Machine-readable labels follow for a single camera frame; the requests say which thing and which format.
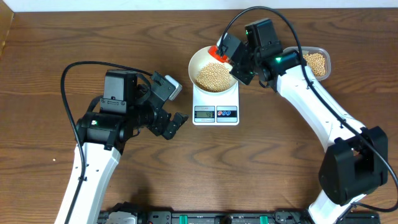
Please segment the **red plastic measuring scoop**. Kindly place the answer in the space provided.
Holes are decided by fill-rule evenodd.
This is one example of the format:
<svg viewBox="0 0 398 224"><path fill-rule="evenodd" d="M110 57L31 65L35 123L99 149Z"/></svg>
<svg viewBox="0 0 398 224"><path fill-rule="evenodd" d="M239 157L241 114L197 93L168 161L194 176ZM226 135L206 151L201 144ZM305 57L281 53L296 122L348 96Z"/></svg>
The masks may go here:
<svg viewBox="0 0 398 224"><path fill-rule="evenodd" d="M217 61L221 62L221 63L229 63L229 58L226 55L219 55L218 54L218 48L216 45L212 45L209 50L208 53Z"/></svg>

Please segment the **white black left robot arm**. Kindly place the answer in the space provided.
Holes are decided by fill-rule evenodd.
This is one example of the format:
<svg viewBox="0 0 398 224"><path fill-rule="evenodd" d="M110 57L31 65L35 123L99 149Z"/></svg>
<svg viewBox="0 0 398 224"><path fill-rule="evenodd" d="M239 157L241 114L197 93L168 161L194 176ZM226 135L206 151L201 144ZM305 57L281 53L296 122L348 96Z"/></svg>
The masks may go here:
<svg viewBox="0 0 398 224"><path fill-rule="evenodd" d="M163 109L182 90L171 76L149 78L133 70L108 70L104 93L75 124L76 148L71 177L56 223L96 223L109 180L127 141L141 128L172 139L188 115Z"/></svg>

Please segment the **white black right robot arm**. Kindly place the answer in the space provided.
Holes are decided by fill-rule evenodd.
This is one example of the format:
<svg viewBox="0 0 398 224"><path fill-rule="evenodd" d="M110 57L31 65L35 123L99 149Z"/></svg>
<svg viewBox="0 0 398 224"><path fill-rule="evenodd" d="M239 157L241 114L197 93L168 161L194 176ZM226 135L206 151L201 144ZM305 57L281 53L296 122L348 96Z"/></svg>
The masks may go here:
<svg viewBox="0 0 398 224"><path fill-rule="evenodd" d="M350 116L321 86L301 47L285 50L270 19L245 27L246 41L224 32L219 52L243 84L260 84L285 98L320 140L325 156L318 179L321 192L307 210L312 223L338 223L392 175L388 139L380 127L367 128Z"/></svg>

